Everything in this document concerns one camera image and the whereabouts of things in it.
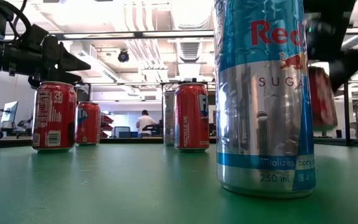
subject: ceiling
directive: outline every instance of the ceiling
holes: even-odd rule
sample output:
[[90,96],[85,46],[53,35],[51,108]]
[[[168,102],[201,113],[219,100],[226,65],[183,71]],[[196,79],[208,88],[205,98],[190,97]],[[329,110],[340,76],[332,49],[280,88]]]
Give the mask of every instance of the ceiling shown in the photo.
[[[21,7],[21,0],[8,1],[18,8]],[[60,3],[44,3],[44,1],[48,0],[29,0],[24,14],[31,23],[37,24],[51,33],[175,30],[192,21],[202,23],[202,29],[213,29],[213,0],[114,0],[100,2],[65,0],[65,3],[62,3],[63,0]],[[358,27],[358,1],[351,21],[355,27]],[[21,22],[18,23],[17,30],[19,33],[24,31]],[[7,34],[12,34],[12,31],[7,30]],[[356,37],[355,35],[346,36],[344,42],[352,41]],[[184,41],[186,44],[178,44],[178,41]],[[201,42],[197,46],[198,48],[194,47],[194,41],[194,39],[87,40],[74,44],[65,42],[64,44],[71,52],[85,52],[89,56],[87,59],[92,63],[97,63],[98,66],[91,64],[97,69],[77,73],[86,82],[114,82],[104,74],[104,69],[116,77],[117,82],[175,82],[191,77],[197,77],[199,81],[211,82],[214,78],[213,39],[198,39],[197,41]],[[191,63],[185,62],[181,57],[181,54],[185,52],[181,49],[188,47],[198,49],[194,53],[197,54],[197,60]],[[121,49],[128,49],[128,62],[118,61]],[[140,57],[142,50],[146,53]],[[150,62],[139,60],[142,58],[149,59]],[[139,89],[142,92],[156,91],[159,87],[134,85],[131,88]],[[96,86],[93,91],[128,90],[119,86]]]

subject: gray can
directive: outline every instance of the gray can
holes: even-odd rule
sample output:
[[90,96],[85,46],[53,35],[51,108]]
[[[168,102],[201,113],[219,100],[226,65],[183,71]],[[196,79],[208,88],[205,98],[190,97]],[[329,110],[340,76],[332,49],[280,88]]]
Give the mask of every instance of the gray can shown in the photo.
[[163,96],[164,146],[173,146],[175,137],[175,121],[173,104],[175,91],[166,91]]
[[316,186],[302,0],[215,0],[218,180],[235,193]]

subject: desk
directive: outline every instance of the desk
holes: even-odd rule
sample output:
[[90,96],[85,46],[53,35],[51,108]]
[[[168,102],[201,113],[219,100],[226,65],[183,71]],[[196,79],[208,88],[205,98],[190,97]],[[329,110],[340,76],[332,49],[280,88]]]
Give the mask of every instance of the desk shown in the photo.
[[358,148],[316,145],[307,198],[236,195],[216,180],[216,146],[186,154],[158,144],[100,144],[59,154],[0,149],[0,223],[355,224]]

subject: computer monitor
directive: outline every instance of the computer monitor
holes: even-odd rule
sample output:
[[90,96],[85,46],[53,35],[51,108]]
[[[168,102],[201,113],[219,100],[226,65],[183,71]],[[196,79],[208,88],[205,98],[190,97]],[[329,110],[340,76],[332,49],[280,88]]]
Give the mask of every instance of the computer monitor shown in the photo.
[[4,111],[6,111],[6,112],[3,112],[1,122],[14,122],[15,121],[17,104],[19,104],[19,102],[17,102],[17,101],[5,104]]

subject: table surface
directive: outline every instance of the table surface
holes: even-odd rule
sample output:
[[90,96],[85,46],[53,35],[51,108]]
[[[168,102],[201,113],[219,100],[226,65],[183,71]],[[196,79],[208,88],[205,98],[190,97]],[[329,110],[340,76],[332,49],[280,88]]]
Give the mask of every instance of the table surface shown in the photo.
[[0,149],[0,223],[358,223],[358,147],[315,148],[318,186],[296,200],[224,190],[215,145],[200,154],[159,144]]

